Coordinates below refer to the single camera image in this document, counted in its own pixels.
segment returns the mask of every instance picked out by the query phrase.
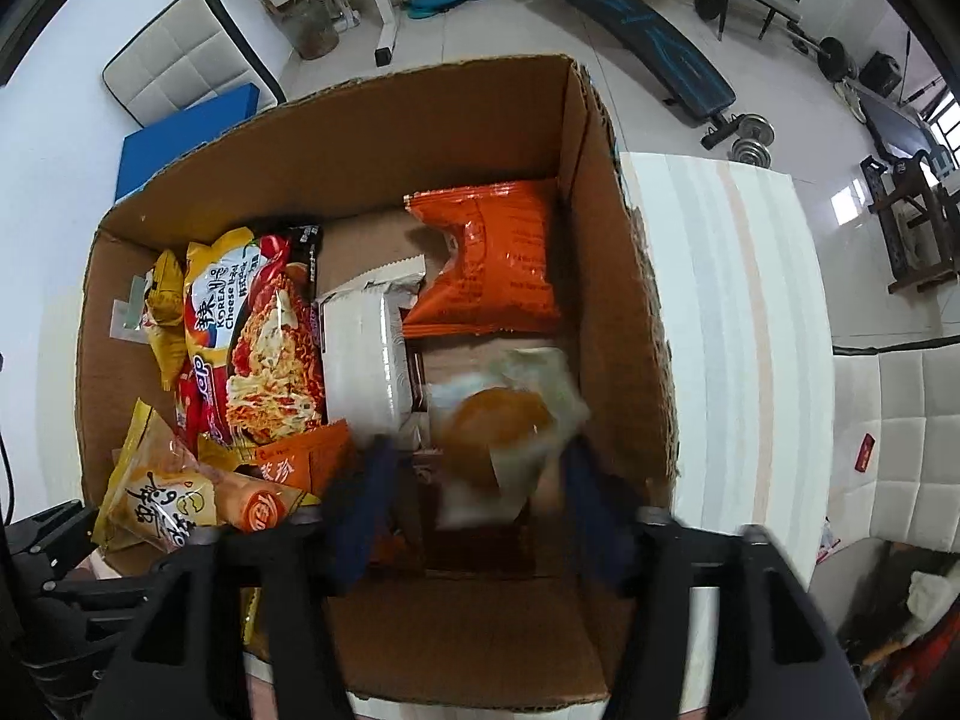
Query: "cardboard box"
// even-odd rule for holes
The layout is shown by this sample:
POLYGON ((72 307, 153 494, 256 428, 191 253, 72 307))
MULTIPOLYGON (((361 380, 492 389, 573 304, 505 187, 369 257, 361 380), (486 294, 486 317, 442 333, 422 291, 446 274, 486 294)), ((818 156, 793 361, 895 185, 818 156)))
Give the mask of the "cardboard box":
MULTIPOLYGON (((505 57, 383 76, 320 92, 240 125, 167 167, 103 219, 88 263, 77 426, 86 499, 99 504, 140 397, 173 419, 150 349, 109 338, 114 299, 171 247, 263 215, 321 218, 320 290, 424 253, 443 236, 402 210, 413 191, 555 176, 551 280, 608 468, 642 490, 669 488, 676 440, 668 354, 640 213, 621 194, 608 115, 564 56, 505 57)), ((469 370, 529 338, 424 343, 427 380, 469 370)), ((157 555, 109 557, 122 573, 157 555)), ((588 581, 422 578, 364 581, 331 599, 350 689, 397 701, 545 709, 602 699, 630 605, 588 581)))

